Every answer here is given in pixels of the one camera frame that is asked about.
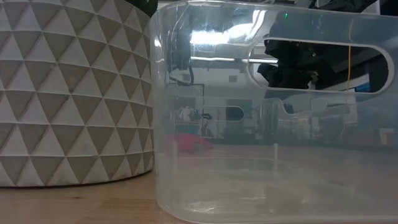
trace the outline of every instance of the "black object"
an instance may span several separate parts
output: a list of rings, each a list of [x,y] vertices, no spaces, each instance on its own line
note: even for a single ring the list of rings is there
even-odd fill
[[[377,0],[331,0],[322,7],[315,7],[316,0],[309,6],[312,9],[340,12],[362,12]],[[271,27],[270,33],[278,32]],[[306,42],[265,40],[265,53],[278,59],[278,67],[268,64],[259,66],[257,72],[268,82],[269,87],[308,89],[308,83],[316,76],[316,85],[328,86],[340,77],[325,60],[324,54],[333,47],[334,57],[347,58],[348,47]]]

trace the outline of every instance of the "desk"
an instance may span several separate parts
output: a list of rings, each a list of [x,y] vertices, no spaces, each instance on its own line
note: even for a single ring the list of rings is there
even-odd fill
[[[187,224],[155,201],[155,174],[81,187],[0,189],[1,223]]]

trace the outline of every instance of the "black machine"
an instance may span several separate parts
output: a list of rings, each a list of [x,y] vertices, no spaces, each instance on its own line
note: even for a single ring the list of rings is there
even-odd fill
[[[377,0],[331,0],[321,7],[315,7],[316,1],[313,0],[309,8],[360,13]],[[391,7],[397,7],[397,2],[381,1],[381,14],[395,16],[396,12],[391,11]],[[283,40],[265,40],[264,45],[265,53],[278,59],[277,67],[262,64],[257,70],[269,82],[269,87],[307,89],[308,83],[312,82],[317,90],[322,90],[347,81],[348,67],[340,70],[332,68],[333,64],[348,59],[347,46]],[[353,69],[351,78],[369,73],[370,92],[380,90],[388,76],[386,60],[374,49],[352,47],[352,57],[359,54],[367,56],[357,63],[355,68],[351,67]]]

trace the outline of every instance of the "triangle pattern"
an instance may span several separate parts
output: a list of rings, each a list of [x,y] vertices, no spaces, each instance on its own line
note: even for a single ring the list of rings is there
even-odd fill
[[[141,160],[142,154],[131,154],[127,155],[127,160],[129,161],[130,171],[132,174],[136,173],[138,168],[139,162]]]
[[[31,154],[37,143],[43,138],[47,125],[43,124],[18,124],[27,152]]]
[[[16,24],[15,30],[37,30],[41,31],[39,23],[36,20],[35,14],[30,6],[26,7],[23,15]]]
[[[147,142],[145,144],[144,152],[153,152],[154,147],[152,145],[152,139],[150,138],[150,135],[148,135]]]
[[[0,185],[4,187],[15,187],[15,184],[8,177],[6,170],[1,165],[1,162],[0,162]]]
[[[19,22],[27,5],[27,2],[9,2],[3,5],[4,11],[7,14],[8,23],[12,29],[14,29],[15,25]]]
[[[120,141],[119,134],[116,129],[113,130],[109,141],[106,143],[104,150],[101,152],[102,156],[117,156],[125,155],[125,151]]]
[[[103,51],[105,44],[102,42],[79,38],[81,47],[86,55],[87,61],[92,65]]]
[[[133,52],[144,58],[148,58],[148,53],[144,42],[144,35],[141,35],[141,38],[138,40],[136,48],[134,48]]]
[[[0,163],[6,171],[8,177],[14,184],[17,184],[18,177],[21,174],[28,160],[27,156],[1,156]]]
[[[68,14],[64,8],[62,8],[54,17],[54,19],[49,22],[44,31],[70,36],[76,35],[75,30],[73,30],[73,26],[70,23]]]
[[[59,66],[56,66],[40,87],[42,93],[69,94],[67,83],[63,79]]]
[[[95,11],[98,11],[106,0],[90,0]]]
[[[152,91],[149,92],[148,100],[147,100],[147,105],[148,106],[153,106],[153,99],[152,99]]]
[[[134,54],[134,60],[136,61],[138,74],[141,77],[142,74],[144,73],[144,70],[145,70],[147,64],[148,64],[148,59],[141,57],[140,55]]]
[[[126,154],[135,154],[135,153],[142,153],[142,147],[141,147],[141,142],[139,140],[138,131],[136,131],[129,146],[129,149],[126,152]]]
[[[65,124],[65,125],[80,125],[80,126],[85,125],[80,117],[79,111],[77,110],[76,104],[71,96],[63,104],[59,112],[54,117],[52,123]]]
[[[145,27],[143,34],[147,37],[150,37],[150,26]]]
[[[144,110],[142,114],[142,118],[138,124],[140,128],[149,128],[149,121],[148,121],[148,115],[146,113],[146,110]]]
[[[89,1],[69,0],[66,6],[94,13],[93,6]]]
[[[152,122],[154,120],[154,111],[150,106],[147,106],[147,115],[148,115],[148,122],[149,126],[152,126]]]
[[[120,140],[122,142],[124,151],[127,152],[129,149],[130,143],[132,141],[132,138],[134,137],[137,129],[136,128],[117,128]]]
[[[135,29],[132,29],[128,26],[124,26],[124,30],[126,31],[127,39],[129,40],[130,47],[131,47],[131,49],[134,50],[142,36],[142,33],[139,31],[136,31]]]
[[[32,95],[33,93],[29,91],[6,91],[8,102],[16,119],[21,117]]]
[[[39,40],[30,50],[26,60],[35,60],[41,62],[55,62],[55,57],[51,52],[50,46],[47,43],[44,35],[39,37]]]
[[[98,154],[101,154],[104,149],[106,143],[111,137],[113,132],[113,128],[107,127],[87,127],[88,134],[90,134],[91,139],[97,149]]]
[[[86,128],[81,131],[68,156],[98,156],[98,152]]]
[[[32,153],[35,156],[65,156],[52,128],[47,128],[42,140]]]
[[[75,174],[73,173],[72,168],[69,165],[67,159],[64,159],[57,170],[54,172],[54,175],[51,177],[48,182],[48,186],[55,185],[75,185],[79,184]]]
[[[126,109],[127,102],[121,100],[105,99],[106,106],[108,106],[109,112],[111,113],[113,122],[117,124]]]
[[[131,169],[127,157],[124,156],[122,163],[120,163],[118,170],[115,172],[111,180],[121,180],[128,177],[131,177]]]
[[[65,8],[69,16],[70,22],[72,23],[75,33],[80,33],[81,30],[87,25],[94,14],[79,9],[74,9],[70,7]]]
[[[47,117],[44,113],[37,95],[34,95],[27,107],[26,112],[21,118],[23,123],[32,124],[48,124]]]
[[[30,159],[28,159],[24,169],[18,178],[18,187],[41,187],[44,183],[40,180],[35,167]]]
[[[0,21],[2,21],[0,23],[0,30],[11,30],[6,11],[2,9],[0,9]]]
[[[150,58],[150,39],[145,35],[143,37],[144,37],[146,52],[148,54],[148,58]]]
[[[117,74],[95,68],[93,68],[93,73],[101,94],[105,95]]]
[[[126,128],[135,128],[137,127],[136,120],[134,119],[134,113],[132,112],[131,106],[127,106],[124,110],[119,123],[118,127],[126,127]]]
[[[47,120],[50,122],[68,99],[68,95],[53,93],[38,93],[37,96],[42,104]]]
[[[145,172],[145,168],[144,168],[144,160],[141,156],[141,159],[138,162],[137,168],[136,168],[136,172],[134,173],[134,175],[139,175],[139,174],[143,174]]]
[[[0,49],[0,60],[23,60],[21,51],[19,50],[14,35],[10,35],[6,43]]]
[[[8,31],[0,31],[0,49],[1,49],[2,45],[8,39],[9,35],[10,35],[10,32],[8,32]]]
[[[2,151],[0,152],[1,156],[28,156],[26,146],[24,144],[24,140],[22,138],[22,134],[19,131],[19,128],[16,127],[9,134],[9,138],[7,142],[4,144]]]
[[[102,160],[98,158],[95,161],[93,167],[90,169],[87,176],[85,177],[82,184],[100,183],[107,181],[109,181],[109,177],[104,168],[104,164],[102,163]]]
[[[51,52],[57,60],[61,57],[62,53],[66,50],[70,43],[74,40],[74,37],[71,35],[50,34],[46,32],[44,32],[44,37],[50,46]]]
[[[122,70],[127,60],[131,56],[131,53],[118,47],[109,46],[109,48],[111,50],[111,54],[113,56],[116,68],[118,69],[118,71]]]
[[[62,1],[65,0],[30,0],[31,2],[44,2],[44,3],[50,3],[50,4],[57,4],[59,6],[62,6]]]
[[[144,93],[145,102],[148,101],[149,93],[152,90],[152,86],[147,82],[141,82],[142,92]]]
[[[136,90],[131,96],[131,101],[135,103],[145,104],[144,92],[142,91],[142,85],[138,84]]]
[[[79,40],[76,38],[62,54],[60,63],[66,63],[70,65],[79,65],[83,67],[89,67],[85,53],[80,45]]]
[[[138,30],[139,32],[141,32],[141,25],[138,21],[138,16],[137,16],[137,12],[136,9],[133,8],[130,12],[130,15],[127,17],[127,19],[124,21],[124,25],[128,26],[130,28],[133,28],[135,30]]]
[[[123,26],[119,28],[118,32],[114,35],[109,44],[127,51],[132,50],[129,41],[127,39],[126,31],[124,30]]]
[[[19,50],[25,58],[42,33],[40,31],[14,31],[13,34]]]
[[[121,24],[103,16],[98,16],[98,21],[105,35],[106,41],[111,41],[113,36],[119,30]]]
[[[122,79],[124,89],[126,90],[127,97],[130,99],[132,94],[136,90],[139,80],[126,75],[120,75],[120,77]]]
[[[22,61],[17,60],[0,60],[0,78],[4,87],[8,86],[21,64]]]
[[[51,176],[62,162],[63,157],[31,156],[30,159],[40,177],[40,180],[44,185],[47,185]]]
[[[79,37],[94,40],[97,42],[106,43],[106,39],[104,33],[102,32],[102,28],[98,18],[93,16],[91,21],[83,28],[83,30],[78,34]]]
[[[89,126],[104,126],[104,127],[114,127],[115,124],[112,120],[111,113],[106,107],[104,100],[101,100],[97,109],[95,109],[93,115],[88,120],[87,125]]]
[[[26,69],[30,75],[33,86],[38,90],[43,81],[47,78],[51,70],[54,68],[54,63],[50,62],[34,62],[25,61]]]
[[[81,82],[75,88],[73,92],[75,95],[83,95],[83,96],[96,96],[102,97],[100,89],[96,84],[96,80],[93,74],[93,71],[88,70],[87,74],[83,77]]]
[[[91,115],[100,103],[101,98],[73,95],[73,100],[75,101],[77,110],[79,111],[83,122],[86,123],[91,118]]]
[[[21,91],[35,91],[35,87],[30,79],[29,73],[27,72],[24,64],[18,69],[14,78],[10,82],[7,90],[21,90]]]
[[[130,105],[137,123],[140,123],[145,106],[137,103],[130,103]]]
[[[107,0],[98,11],[98,14],[111,20],[121,22],[119,12],[114,5],[114,0]]]
[[[61,6],[56,4],[46,4],[46,3],[32,4],[33,12],[42,30],[51,21],[51,19],[54,18],[54,16],[56,15],[56,13],[59,11],[60,8]]]
[[[68,157],[67,159],[79,184],[81,184],[87,176],[87,173],[93,167],[95,160],[97,160],[97,156]]]
[[[145,144],[149,135],[149,129],[140,128],[138,129],[139,141],[141,143],[141,148],[145,149]]]
[[[70,148],[73,146],[76,138],[83,129],[82,126],[68,126],[68,125],[52,125],[55,136],[61,145],[63,153],[68,154]]]
[[[141,80],[150,83],[151,77],[150,77],[150,63],[147,64],[145,67],[143,73],[141,74]]]
[[[140,77],[140,74],[138,73],[138,69],[137,69],[137,65],[136,65],[136,60],[134,59],[134,54],[130,55],[130,58],[124,64],[124,67],[120,71],[120,74],[127,75],[130,77],[136,77],[136,78]]]
[[[118,171],[118,168],[120,164],[122,163],[123,156],[101,156],[102,163],[104,165],[105,171],[111,180],[113,176],[115,175],[116,171]]]
[[[152,154],[152,156],[150,157],[147,164],[144,160],[144,168],[145,168],[145,171],[150,171],[150,170],[152,170],[153,167],[154,167],[154,155]]]
[[[95,60],[93,68],[98,68],[114,73],[118,72],[118,68],[114,63],[111,50],[109,49],[108,45],[104,47],[103,51],[99,54],[98,58]]]
[[[154,144],[154,141],[155,141],[155,139],[154,139],[154,130],[151,129],[149,134],[150,134],[150,140],[152,140],[152,146],[155,146],[155,144]]]
[[[132,11],[132,5],[126,1],[115,1],[114,4],[119,12],[121,22],[126,21]]]
[[[82,67],[78,65],[67,65],[60,63],[59,67],[71,93],[75,90],[77,84],[79,84],[81,79],[88,71],[88,67]]]
[[[127,93],[124,90],[123,82],[120,78],[120,75],[116,76],[116,78],[114,79],[111,87],[105,94],[105,98],[126,100],[126,101],[129,100],[129,98],[127,97]]]
[[[5,95],[3,95],[3,97],[0,96],[0,114],[0,126],[3,125],[2,123],[15,123],[17,121]],[[1,136],[0,131],[0,148],[2,146]]]
[[[148,25],[149,16],[144,12],[142,12],[141,10],[136,10],[136,12],[137,12],[138,21],[141,25],[141,30],[144,30]]]

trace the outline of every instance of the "fluorescent light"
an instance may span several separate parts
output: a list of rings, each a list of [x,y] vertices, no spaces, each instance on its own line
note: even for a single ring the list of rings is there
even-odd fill
[[[234,62],[234,58],[221,58],[221,57],[212,57],[212,58],[206,58],[206,57],[191,57],[191,60],[201,60],[201,61],[207,61],[207,62]],[[242,62],[244,63],[278,63],[277,59],[243,59]]]
[[[249,59],[250,63],[278,63],[277,59]]]
[[[202,61],[208,61],[208,62],[233,62],[235,59],[233,58],[219,58],[219,57],[214,57],[214,58],[206,58],[206,57],[191,57],[191,60],[202,60]]]

